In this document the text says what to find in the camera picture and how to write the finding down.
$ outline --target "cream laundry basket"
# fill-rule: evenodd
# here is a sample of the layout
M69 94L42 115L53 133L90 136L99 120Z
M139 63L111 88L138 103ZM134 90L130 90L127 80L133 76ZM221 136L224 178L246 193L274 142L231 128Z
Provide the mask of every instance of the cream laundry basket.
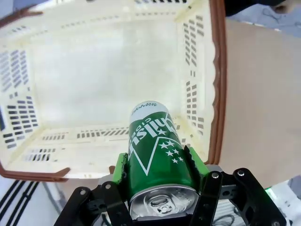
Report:
M100 178L130 112L167 106L183 145L217 163L226 92L222 0L49 1L0 29L1 175Z

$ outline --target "plastic basket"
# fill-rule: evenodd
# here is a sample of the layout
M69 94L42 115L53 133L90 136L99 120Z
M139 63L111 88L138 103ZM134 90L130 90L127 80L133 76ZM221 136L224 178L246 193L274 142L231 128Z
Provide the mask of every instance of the plastic basket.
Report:
M127 152L139 102L217 163L226 92L223 0L51 1L0 29L0 174L100 178Z

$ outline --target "silver can top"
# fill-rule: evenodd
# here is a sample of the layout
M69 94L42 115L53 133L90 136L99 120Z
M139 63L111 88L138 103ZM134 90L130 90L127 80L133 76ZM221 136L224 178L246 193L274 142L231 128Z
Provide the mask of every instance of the silver can top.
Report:
M193 210L198 200L196 191L183 185L162 185L145 189L130 201L132 219L164 217Z

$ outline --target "white star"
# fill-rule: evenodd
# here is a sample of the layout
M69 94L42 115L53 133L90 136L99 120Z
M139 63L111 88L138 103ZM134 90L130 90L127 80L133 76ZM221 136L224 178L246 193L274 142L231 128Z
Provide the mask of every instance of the white star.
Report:
M159 135L160 135L160 134L165 135L166 131L163 131L162 129L160 129L160 130L158 131L158 133L159 133Z
M174 154L174 153L170 152L169 150L166 153L167 153L167 156L170 156L170 155L173 156L173 154Z
M171 141L169 140L169 141L167 142L167 146L170 146L170 145L173 147L173 146L174 146L174 143L171 142Z
M173 151L175 154L179 154L179 152L177 150L173 149Z
M167 145L164 144L164 142L163 142L160 146L161 146L161 149L162 149L162 148L167 148Z

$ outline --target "green and white beverage can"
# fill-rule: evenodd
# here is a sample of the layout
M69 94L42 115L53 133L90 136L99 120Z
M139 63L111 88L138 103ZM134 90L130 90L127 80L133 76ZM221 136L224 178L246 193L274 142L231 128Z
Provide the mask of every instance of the green and white beverage can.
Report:
M130 117L129 136L132 218L191 212L198 194L167 108L155 101L137 105Z

